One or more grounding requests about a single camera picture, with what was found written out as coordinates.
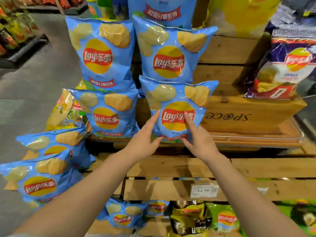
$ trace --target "white label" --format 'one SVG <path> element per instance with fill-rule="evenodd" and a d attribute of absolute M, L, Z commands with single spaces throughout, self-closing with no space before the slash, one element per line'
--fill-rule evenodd
<path fill-rule="evenodd" d="M 262 194 L 265 194 L 267 191 L 268 191 L 268 187 L 267 188 L 260 188 L 260 187 L 258 187 L 257 188 L 258 189 L 258 191 L 260 191 Z"/>
<path fill-rule="evenodd" d="M 193 185 L 191 187 L 191 199 L 215 198 L 219 190 L 219 185 Z"/>

